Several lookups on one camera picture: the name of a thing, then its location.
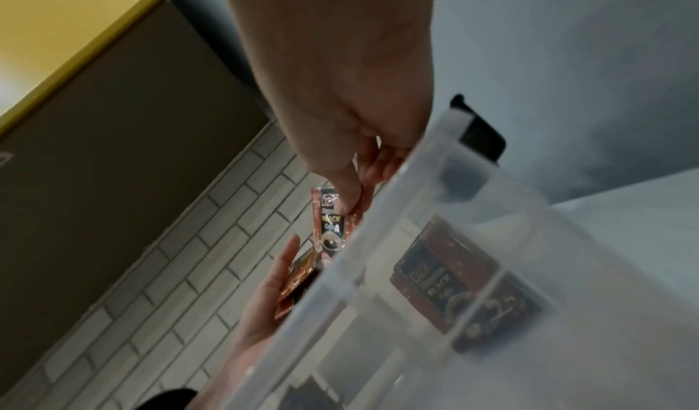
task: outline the clear plastic container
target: clear plastic container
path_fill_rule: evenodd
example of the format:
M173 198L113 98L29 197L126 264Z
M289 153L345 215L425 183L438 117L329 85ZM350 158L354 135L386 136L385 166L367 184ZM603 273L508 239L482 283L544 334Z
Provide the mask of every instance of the clear plastic container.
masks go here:
M695 310L459 144L469 122L449 111L431 127L226 409L292 408L310 379L338 404L302 408L697 408ZM489 268L448 319L415 299L422 280L396 283L435 221ZM529 314L508 324L508 301Z

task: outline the yellow surface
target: yellow surface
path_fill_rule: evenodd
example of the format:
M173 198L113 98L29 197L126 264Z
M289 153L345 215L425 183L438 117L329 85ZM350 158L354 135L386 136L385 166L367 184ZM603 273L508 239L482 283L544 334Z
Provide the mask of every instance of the yellow surface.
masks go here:
M159 0L0 0L0 135Z

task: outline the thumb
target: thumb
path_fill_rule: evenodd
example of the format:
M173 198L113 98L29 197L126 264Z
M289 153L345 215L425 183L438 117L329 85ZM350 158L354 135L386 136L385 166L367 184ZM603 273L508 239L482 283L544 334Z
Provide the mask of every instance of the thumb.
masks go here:
M340 215L349 213L359 202L362 194L362 183L352 162L347 163L342 169L325 173L323 175L335 186L340 200L335 205L335 211Z

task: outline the hand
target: hand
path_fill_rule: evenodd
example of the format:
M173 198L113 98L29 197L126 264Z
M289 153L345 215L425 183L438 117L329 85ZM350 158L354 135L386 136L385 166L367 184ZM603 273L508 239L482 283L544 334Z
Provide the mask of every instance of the hand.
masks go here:
M231 348L224 362L204 390L189 404L188 410L221 408L272 342L280 325L275 321L279 293L284 287L289 266L299 252L300 245L299 236L292 236L272 263L272 268L250 298L238 321Z
M229 3L293 149L337 188L341 213L360 198L368 209L374 185L395 173L430 116L433 0Z

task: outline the yellow table edge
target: yellow table edge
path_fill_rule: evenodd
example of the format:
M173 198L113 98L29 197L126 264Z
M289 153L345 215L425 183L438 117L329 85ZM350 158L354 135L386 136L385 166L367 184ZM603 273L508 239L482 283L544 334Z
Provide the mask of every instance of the yellow table edge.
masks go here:
M43 82L35 86L31 91L22 97L15 105L10 107L0 117L0 138L7 133L11 127L22 120L31 109L35 108L56 88L70 79L87 62L92 60L98 53L117 38L131 22L139 19L150 11L161 0L138 0L128 11L119 16L111 25L102 31L97 37L87 43L73 57L68 59L63 65L53 71Z

